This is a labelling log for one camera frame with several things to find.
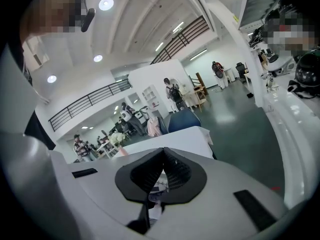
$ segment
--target white backpack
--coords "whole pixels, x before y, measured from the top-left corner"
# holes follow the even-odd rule
[[[122,110],[121,116],[122,116],[123,120],[126,122],[128,122],[132,118],[132,114],[129,113],[127,110]]]

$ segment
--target round ceiling light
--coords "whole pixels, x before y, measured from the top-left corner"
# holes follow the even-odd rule
[[[102,55],[97,55],[97,56],[95,56],[94,58],[93,58],[93,60],[95,61],[95,62],[100,62],[101,60],[102,60]]]
[[[47,82],[52,84],[57,80],[57,77],[55,75],[50,75],[47,79]]]
[[[110,10],[114,6],[114,0],[101,0],[99,2],[99,8],[102,11]]]

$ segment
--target backpack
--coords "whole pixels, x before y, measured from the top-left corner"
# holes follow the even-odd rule
[[[217,64],[212,65],[212,70],[218,78],[220,79],[224,78],[224,74],[222,73],[222,71],[220,70]]]
[[[179,90],[177,88],[175,87],[169,88],[168,86],[167,88],[169,89],[169,94],[172,97],[174,102],[180,102],[182,100]]]
[[[121,111],[121,116],[124,121],[128,122],[132,118],[132,114],[128,112],[127,110],[122,110]]]

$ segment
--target hair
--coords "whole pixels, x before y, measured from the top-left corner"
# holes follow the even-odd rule
[[[169,80],[168,78],[163,79],[163,82],[164,82],[165,84],[170,85],[170,80]]]

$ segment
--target black bag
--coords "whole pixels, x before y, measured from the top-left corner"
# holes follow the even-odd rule
[[[217,64],[212,65],[212,70],[218,78],[224,78],[224,74],[222,73]]]
[[[167,88],[169,89],[170,96],[172,97],[174,102],[182,101],[179,90],[177,88],[175,87],[171,87],[171,88],[167,87]]]

